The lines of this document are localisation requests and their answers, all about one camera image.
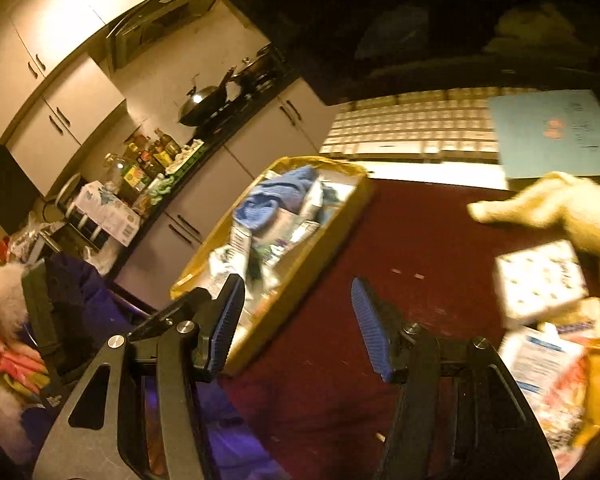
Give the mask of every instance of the stove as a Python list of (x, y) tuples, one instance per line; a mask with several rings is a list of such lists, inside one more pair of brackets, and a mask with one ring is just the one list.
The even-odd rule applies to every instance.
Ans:
[(227, 101), (216, 113), (211, 115), (204, 123), (196, 127), (191, 139), (210, 140), (217, 134), (224, 124), (251, 105), (254, 98), (273, 86), (275, 79), (267, 79), (259, 83), (257, 88), (250, 93), (238, 95), (233, 101)]

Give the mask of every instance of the wok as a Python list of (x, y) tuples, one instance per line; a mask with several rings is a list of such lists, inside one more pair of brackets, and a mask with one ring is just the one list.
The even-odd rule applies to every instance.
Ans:
[(180, 107), (178, 122), (185, 126), (199, 126), (215, 114), (226, 102), (226, 84), (234, 74), (235, 66), (224, 75), (220, 86), (207, 86), (198, 91), (194, 86), (187, 92), (189, 97)]

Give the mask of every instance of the pot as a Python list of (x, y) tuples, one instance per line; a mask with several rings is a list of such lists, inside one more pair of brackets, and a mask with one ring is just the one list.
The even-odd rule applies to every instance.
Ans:
[(180, 107), (178, 122), (185, 126), (199, 126), (226, 103), (226, 84), (234, 74), (235, 66), (224, 75), (220, 86), (207, 86), (198, 91), (194, 86), (187, 92), (189, 98)]
[(243, 67), (236, 73), (231, 81), (240, 85), (242, 92), (256, 91), (258, 85), (263, 81), (270, 80), (278, 74), (278, 67), (270, 51), (261, 49), (258, 57), (253, 61), (245, 57)]

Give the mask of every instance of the blue cloth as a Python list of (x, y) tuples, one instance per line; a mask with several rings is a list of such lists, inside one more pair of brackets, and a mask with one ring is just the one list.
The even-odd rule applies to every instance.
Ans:
[(303, 166), (264, 180), (234, 210), (235, 220), (257, 231), (272, 220), (279, 207), (297, 213), (316, 178), (314, 168)]

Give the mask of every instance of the cardboard box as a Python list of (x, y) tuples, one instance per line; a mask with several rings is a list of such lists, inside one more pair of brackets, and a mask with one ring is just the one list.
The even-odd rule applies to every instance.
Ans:
[(171, 287), (171, 298), (176, 299), (197, 286), (200, 277), (206, 273), (211, 251), (225, 245), (229, 239), (234, 208), (242, 202), (254, 186), (264, 179), (267, 171), (286, 173), (307, 164), (311, 164), (318, 172), (320, 170), (335, 171), (344, 176), (354, 177), (356, 187), (329, 221), (322, 225), (311, 239), (294, 250), (293, 261), (282, 284), (274, 294), (271, 294), (266, 300), (262, 300), (265, 303), (258, 306), (258, 314), (253, 317), (253, 324), (248, 334), (239, 342), (234, 339), (234, 345), (232, 345), (224, 366), (226, 374), (237, 375), (256, 357), (262, 346), (276, 335), (279, 327), (292, 314), (304, 294), (316, 282), (324, 267), (336, 255), (341, 243), (347, 238), (356, 219), (371, 198), (373, 190), (368, 173), (357, 164), (338, 162), (321, 156), (279, 158), (256, 178), (231, 209), (225, 213), (185, 267), (180, 279)]

